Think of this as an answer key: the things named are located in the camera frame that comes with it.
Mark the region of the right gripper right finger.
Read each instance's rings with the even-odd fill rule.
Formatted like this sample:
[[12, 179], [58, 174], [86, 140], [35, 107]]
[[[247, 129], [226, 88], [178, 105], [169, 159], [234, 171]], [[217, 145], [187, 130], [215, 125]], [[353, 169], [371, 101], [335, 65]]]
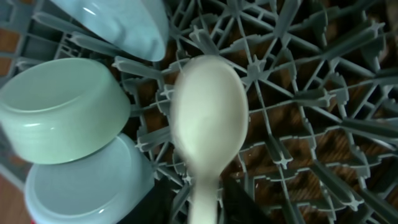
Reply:
[[227, 224], [272, 224], [272, 220], [232, 177], [223, 179], [223, 188]]

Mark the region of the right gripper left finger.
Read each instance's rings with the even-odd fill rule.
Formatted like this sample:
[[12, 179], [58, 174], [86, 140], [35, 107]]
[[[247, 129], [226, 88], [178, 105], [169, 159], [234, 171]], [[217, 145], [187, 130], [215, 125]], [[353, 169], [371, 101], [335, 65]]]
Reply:
[[163, 177], [118, 224], [170, 224], [173, 200], [172, 181]]

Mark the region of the small light blue bowl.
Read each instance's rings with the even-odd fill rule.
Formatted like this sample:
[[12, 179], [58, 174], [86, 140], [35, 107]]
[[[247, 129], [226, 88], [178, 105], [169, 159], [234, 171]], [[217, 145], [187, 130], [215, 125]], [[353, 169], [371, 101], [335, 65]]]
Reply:
[[118, 223], [153, 186], [150, 160], [121, 133], [77, 161], [34, 164], [24, 201], [35, 223]]

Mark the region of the white plastic spoon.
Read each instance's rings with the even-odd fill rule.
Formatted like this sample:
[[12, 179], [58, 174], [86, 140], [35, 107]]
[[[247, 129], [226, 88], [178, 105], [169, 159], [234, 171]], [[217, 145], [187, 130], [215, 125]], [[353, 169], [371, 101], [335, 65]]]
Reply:
[[219, 177], [241, 149], [249, 106], [235, 69], [221, 57], [191, 59], [178, 76], [170, 109], [176, 149], [194, 176], [190, 224], [216, 223]]

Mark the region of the mint green bowl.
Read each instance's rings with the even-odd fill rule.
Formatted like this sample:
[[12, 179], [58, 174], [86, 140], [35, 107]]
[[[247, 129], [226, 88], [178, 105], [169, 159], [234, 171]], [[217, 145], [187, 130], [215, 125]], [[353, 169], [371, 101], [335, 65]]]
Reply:
[[1, 88], [1, 130], [23, 160], [61, 164], [112, 141], [130, 106], [105, 65], [62, 58], [29, 68]]

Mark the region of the light blue plate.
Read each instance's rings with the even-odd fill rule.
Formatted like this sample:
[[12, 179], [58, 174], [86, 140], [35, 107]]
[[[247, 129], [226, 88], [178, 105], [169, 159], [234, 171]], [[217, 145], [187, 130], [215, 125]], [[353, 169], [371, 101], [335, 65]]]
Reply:
[[169, 20], [162, 0], [52, 0], [119, 49], [144, 60], [165, 57]]

